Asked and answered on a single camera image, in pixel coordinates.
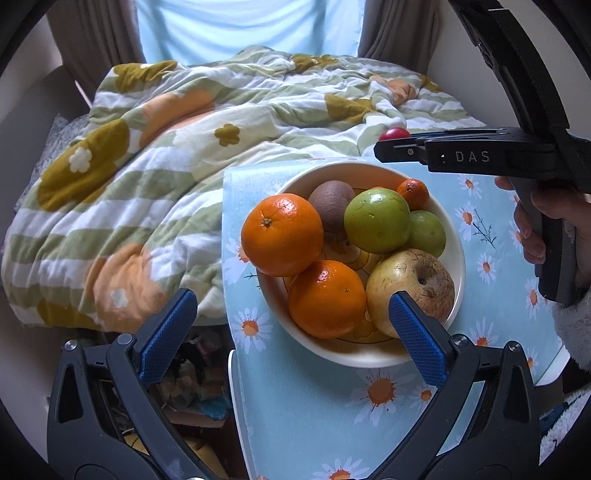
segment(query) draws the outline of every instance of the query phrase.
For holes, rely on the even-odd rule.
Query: tablecloth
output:
[[[238,354],[241,429],[248,435],[254,474],[269,480],[364,478],[404,438],[436,391],[412,362],[365,370],[318,357],[283,330],[263,298],[240,246],[244,219],[292,176],[327,161],[230,168],[224,178],[223,287]],[[533,266],[522,257],[512,215],[517,198],[497,189],[491,177],[434,174],[415,163],[390,167],[424,181],[462,239],[466,290],[450,332],[465,333],[478,345],[519,341],[534,381],[539,379],[562,342],[551,305],[537,291]],[[472,388],[442,451],[458,444],[481,388]]]

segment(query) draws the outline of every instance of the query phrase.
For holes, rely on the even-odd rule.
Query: bowl rim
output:
[[[279,191],[277,191],[277,194],[285,193],[285,191],[287,189],[289,189],[289,187],[292,184],[294,184],[295,182],[297,182],[301,178],[309,175],[310,173],[312,173],[314,171],[319,171],[319,170],[322,170],[325,168],[334,168],[336,165],[342,165],[342,164],[351,164],[351,165],[355,165],[355,166],[377,168],[380,170],[386,170],[389,173],[395,173],[395,174],[397,174],[401,177],[404,177],[406,179],[410,178],[408,175],[406,175],[398,170],[395,170],[394,168],[384,166],[381,163],[376,163],[375,160],[371,159],[371,157],[368,157],[367,160],[363,159],[363,157],[358,160],[334,159],[334,160],[327,160],[327,162],[322,165],[311,166],[310,168],[306,168],[303,171],[299,172],[298,174],[294,175],[292,178],[290,178],[287,182],[285,182],[281,186]],[[443,208],[441,203],[439,203],[439,201],[437,201],[437,199],[435,197],[431,197],[431,201],[435,204],[435,206],[437,206],[438,210],[442,212],[444,220],[447,222],[447,224],[453,225],[453,221],[452,221],[451,217],[449,216],[448,212]],[[459,278],[459,285],[456,286],[457,295],[454,300],[454,305],[452,307],[452,311],[450,312],[447,320],[443,323],[443,326],[446,330],[449,329],[449,327],[452,325],[452,323],[454,322],[454,320],[457,317],[457,314],[458,314],[461,304],[462,304],[464,290],[466,287],[466,257],[464,254],[462,241],[459,237],[459,234],[457,233],[457,229],[454,228],[453,232],[454,232],[454,242],[455,242],[456,246],[459,247],[459,250],[462,253],[462,255],[459,255],[460,258],[458,259],[459,260],[458,267],[459,267],[459,271],[460,271],[460,278]],[[339,365],[344,365],[346,367],[354,367],[354,368],[388,368],[388,367],[393,367],[394,365],[401,365],[401,364],[404,364],[404,363],[412,360],[410,355],[408,354],[408,352],[406,352],[403,355],[398,355],[399,357],[404,357],[404,359],[402,359],[401,361],[395,361],[394,363],[389,362],[387,364],[376,362],[376,363],[372,364],[371,366],[361,365],[360,363],[355,361],[354,355],[351,355],[349,353],[335,352],[335,351],[332,351],[332,350],[327,349],[325,347],[322,347],[321,345],[319,345],[319,342],[321,342],[322,340],[315,339],[312,336],[308,335],[306,332],[301,330],[295,324],[295,322],[293,321],[293,319],[291,317],[289,317],[289,315],[287,315],[289,317],[289,319],[287,319],[287,318],[284,318],[284,315],[281,312],[279,312],[280,307],[277,304],[275,296],[271,294],[271,289],[272,289],[271,284],[272,283],[278,284],[278,279],[274,278],[274,277],[270,277],[270,276],[260,272],[259,270],[256,271],[256,274],[259,279],[261,293],[263,294],[265,302],[267,303],[268,307],[271,309],[273,314],[275,314],[275,317],[277,318],[277,321],[279,322],[281,327],[289,334],[290,337],[292,337],[296,342],[298,342],[301,346],[306,348],[308,351],[318,355],[321,358],[324,358],[325,360],[331,361],[333,363],[337,363]]]

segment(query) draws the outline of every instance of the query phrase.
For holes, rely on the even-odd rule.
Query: screw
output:
[[[131,335],[131,333],[122,333],[117,337],[117,343],[120,345],[127,345],[133,339],[134,337]]]
[[[68,340],[66,342],[66,344],[64,345],[64,349],[66,349],[68,352],[71,352],[77,346],[78,346],[78,342],[76,342],[75,340]]]
[[[521,351],[521,345],[518,344],[515,341],[510,341],[509,343],[507,343],[507,345],[509,345],[509,350],[511,350],[512,352],[519,352]]]
[[[452,340],[457,346],[466,346],[468,343],[470,343],[468,337],[466,335],[462,335],[461,333],[455,334],[452,337]]]

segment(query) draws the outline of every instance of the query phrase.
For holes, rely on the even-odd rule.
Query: fruit bowl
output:
[[[318,185],[329,180],[344,181],[353,187],[355,193],[360,193],[375,186],[396,189],[406,179],[406,175],[379,164],[338,160],[303,171],[283,185],[278,193],[294,193],[307,199]],[[455,289],[452,311],[443,324],[449,328],[459,311],[465,287],[464,250],[452,220],[439,202],[431,197],[426,210],[439,217],[447,236],[446,247],[439,261],[451,275]],[[364,284],[382,258],[363,252],[348,242],[325,244],[321,256],[344,262],[357,272]],[[357,368],[391,367],[410,360],[399,339],[384,335],[368,320],[364,320],[352,333],[338,339],[321,340],[306,334],[293,322],[287,308],[287,291],[291,279],[270,277],[260,271],[257,274],[265,300],[281,326],[294,340],[316,355]]]

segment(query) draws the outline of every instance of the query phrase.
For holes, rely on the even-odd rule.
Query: person's hand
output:
[[[497,187],[513,190],[513,185],[506,177],[495,178]],[[591,203],[589,196],[564,189],[535,190],[531,192],[531,203],[549,218],[563,218],[577,229],[576,255],[578,287],[591,286]],[[523,256],[532,264],[545,261],[546,245],[533,231],[531,219],[523,209],[521,202],[513,214],[523,240]]]

